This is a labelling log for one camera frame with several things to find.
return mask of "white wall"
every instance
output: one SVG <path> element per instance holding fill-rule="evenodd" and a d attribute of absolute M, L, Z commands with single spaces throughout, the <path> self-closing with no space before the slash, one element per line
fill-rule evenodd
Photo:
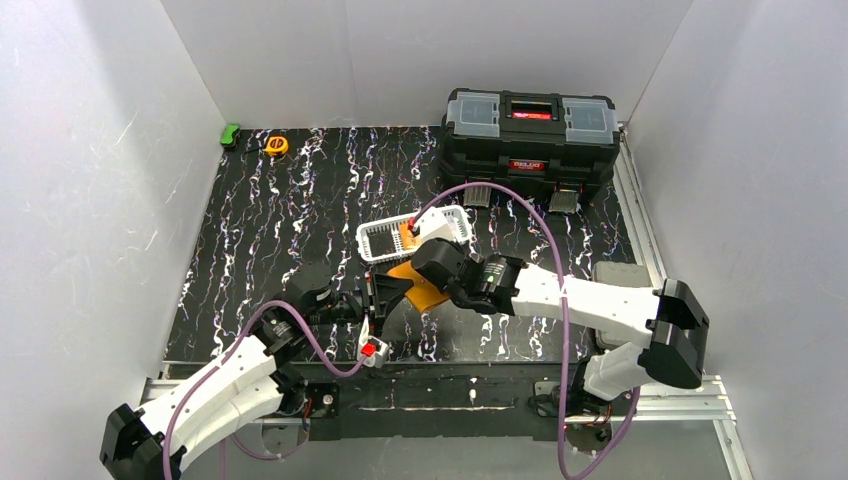
<path fill-rule="evenodd" d="M 224 118 L 438 124 L 457 87 L 604 94 L 626 119 L 691 0 L 163 0 Z"/>
<path fill-rule="evenodd" d="M 696 0 L 630 131 L 761 479 L 848 468 L 848 8 Z"/>
<path fill-rule="evenodd" d="M 223 120 L 156 0 L 0 5 L 0 478 L 109 478 L 155 372 Z"/>

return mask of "white arm segment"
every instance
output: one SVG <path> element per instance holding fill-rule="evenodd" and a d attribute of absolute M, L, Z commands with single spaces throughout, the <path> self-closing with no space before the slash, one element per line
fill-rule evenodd
<path fill-rule="evenodd" d="M 201 425 L 215 421 L 213 417 L 219 409 L 225 407 L 237 395 L 251 387 L 254 382 L 267 378 L 276 370 L 274 357 L 265 355 L 264 351 L 265 345 L 258 338 L 254 336 L 246 337 L 236 354 L 224 365 L 221 365 L 224 356 L 220 355 L 168 394 L 141 406 L 144 410 L 141 421 L 147 429 L 151 433 L 165 433 L 168 422 L 170 422 L 174 413 L 174 408 L 186 392 L 214 366 L 220 367 L 206 383 L 194 392 L 183 411 L 180 412 L 174 427 L 171 451 L 168 452 L 168 455 L 173 455 L 180 447 L 186 445 L 189 438 Z"/>
<path fill-rule="evenodd" d="M 232 400 L 216 410 L 188 437 L 187 449 L 180 462 L 185 471 L 201 453 L 232 435 L 257 418 L 270 415 L 280 408 L 283 395 L 277 391 L 277 382 L 263 377 L 249 385 Z"/>
<path fill-rule="evenodd" d="M 560 288 L 554 272 L 530 265 L 515 281 L 518 295 L 512 298 L 516 315 L 562 318 Z M 648 320 L 657 316 L 659 297 L 650 287 L 617 287 L 603 283 L 565 278 L 568 314 L 571 323 L 600 330 L 627 342 L 603 355 L 589 359 L 583 388 L 604 400 L 650 383 L 653 379 L 638 364 L 643 349 L 650 347 Z"/>
<path fill-rule="evenodd" d="M 512 298 L 512 307 L 516 315 L 562 319 L 556 273 L 529 265 L 518 274 L 515 288 L 518 295 Z M 660 302 L 651 288 L 616 287 L 565 277 L 565 292 L 571 323 L 648 348 L 651 331 L 645 322 L 657 316 Z"/>
<path fill-rule="evenodd" d="M 622 393 L 654 381 L 639 365 L 643 348 L 632 343 L 595 355 L 586 365 L 583 388 L 604 400 L 614 400 Z"/>
<path fill-rule="evenodd" d="M 456 234 L 451 228 L 450 220 L 445 218 L 445 214 L 435 208 L 427 210 L 415 222 L 415 228 L 418 229 L 418 236 L 421 239 L 421 243 L 434 238 L 444 238 L 452 242 L 457 241 Z"/>

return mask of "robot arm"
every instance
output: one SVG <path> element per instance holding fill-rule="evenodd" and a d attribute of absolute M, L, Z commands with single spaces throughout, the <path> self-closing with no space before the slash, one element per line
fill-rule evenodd
<path fill-rule="evenodd" d="M 444 238 L 426 241 L 412 269 L 460 308 L 482 314 L 562 317 L 556 274 L 519 258 L 475 259 Z M 627 288 L 566 277 L 570 321 L 612 333 L 626 343 L 578 365 L 569 411 L 596 411 L 649 382 L 701 385 L 709 320 L 689 287 L 666 280 L 662 289 Z"/>
<path fill-rule="evenodd" d="M 378 338 L 383 323 L 411 282 L 369 275 L 364 292 L 338 292 L 330 279 L 325 265 L 302 265 L 281 299 L 311 325 L 362 322 L 361 343 L 374 349 L 365 365 L 379 366 L 388 356 L 388 345 Z M 101 463 L 118 480 L 160 480 L 162 456 L 167 454 L 178 479 L 201 453 L 245 424 L 275 412 L 294 412 L 302 405 L 306 384 L 289 362 L 307 343 L 286 310 L 266 310 L 231 355 L 235 346 L 168 394 L 136 409 L 127 404 L 115 409 L 106 423 Z M 213 369 L 217 371 L 203 382 Z M 163 452 L 174 410 L 192 389 L 196 391 L 177 417 L 170 451 Z"/>

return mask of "black table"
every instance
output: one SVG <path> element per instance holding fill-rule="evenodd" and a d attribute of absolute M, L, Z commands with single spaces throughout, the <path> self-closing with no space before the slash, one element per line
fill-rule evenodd
<path fill-rule="evenodd" d="M 277 134 L 288 139 L 290 150 L 272 159 L 260 147 Z M 439 129 L 432 127 L 242 131 L 238 147 L 221 159 L 165 360 L 211 359 L 260 304 L 285 288 L 302 262 L 328 263 L 336 272 L 333 284 L 353 288 L 365 269 L 356 227 L 413 212 L 437 194 L 438 151 Z M 493 195 L 491 208 L 469 212 L 473 250 L 553 270 L 547 242 L 520 206 Z M 635 263 L 612 184 L 580 214 L 545 220 L 567 270 L 579 278 L 589 278 L 598 261 Z M 358 329 L 318 331 L 331 359 L 354 359 Z M 593 348 L 589 333 L 572 328 L 572 359 Z M 481 316 L 450 303 L 422 315 L 404 302 L 386 322 L 383 338 L 392 345 L 391 359 L 400 362 L 555 362 L 562 325 L 540 317 Z M 310 352 L 304 360 L 317 359 Z"/>

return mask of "toolbox lid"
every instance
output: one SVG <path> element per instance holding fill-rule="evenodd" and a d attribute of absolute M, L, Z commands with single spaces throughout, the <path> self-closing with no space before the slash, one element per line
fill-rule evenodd
<path fill-rule="evenodd" d="M 447 121 L 454 122 L 457 135 L 500 137 L 500 101 L 497 93 L 458 92 L 456 100 L 448 102 Z"/>
<path fill-rule="evenodd" d="M 563 97 L 565 140 L 567 142 L 613 145 L 618 130 L 615 110 L 600 98 Z"/>

